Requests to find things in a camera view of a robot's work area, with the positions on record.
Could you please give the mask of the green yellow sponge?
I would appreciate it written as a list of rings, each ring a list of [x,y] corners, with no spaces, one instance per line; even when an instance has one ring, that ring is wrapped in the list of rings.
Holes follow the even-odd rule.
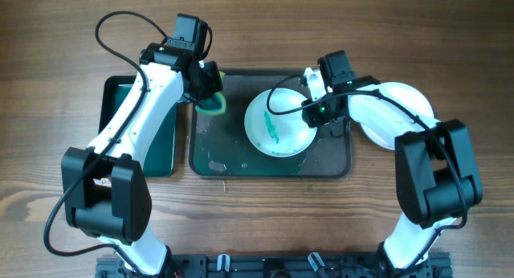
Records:
[[[194,108],[196,112],[205,114],[207,116],[218,116],[226,112],[226,98],[221,90],[216,92],[212,97],[207,100],[201,100]]]

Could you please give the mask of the white plate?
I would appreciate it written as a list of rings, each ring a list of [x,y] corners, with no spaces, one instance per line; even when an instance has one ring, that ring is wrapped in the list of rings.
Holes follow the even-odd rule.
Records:
[[[317,128],[309,128],[301,112],[275,115],[267,109],[271,90],[261,92],[249,103],[244,129],[250,143],[271,157],[292,157],[314,141]]]
[[[433,128],[439,122],[428,99],[409,84],[385,82],[362,90],[381,96],[351,96],[350,116],[372,142],[385,149],[394,149],[396,137]]]

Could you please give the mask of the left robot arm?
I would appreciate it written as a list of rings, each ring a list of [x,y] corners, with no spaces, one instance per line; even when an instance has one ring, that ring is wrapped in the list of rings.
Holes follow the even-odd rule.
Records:
[[[133,65],[136,78],[112,119],[86,149],[71,147],[61,162],[63,195],[43,232],[46,249],[60,208],[67,224],[100,240],[134,277],[179,277],[171,251],[149,226],[152,200],[143,173],[149,148],[170,109],[193,104],[204,114],[226,111],[222,78],[214,61],[206,62],[212,30],[196,16],[179,14],[172,35],[151,43]]]

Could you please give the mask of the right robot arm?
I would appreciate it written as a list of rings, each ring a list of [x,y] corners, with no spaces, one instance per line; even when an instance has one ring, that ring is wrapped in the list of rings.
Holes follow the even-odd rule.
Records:
[[[395,186],[402,214],[379,247],[390,276],[418,271],[445,230],[459,230],[483,199],[483,187],[467,126],[434,117],[414,87],[358,76],[344,51],[304,71],[311,93],[302,104],[309,127],[350,119],[394,151]]]

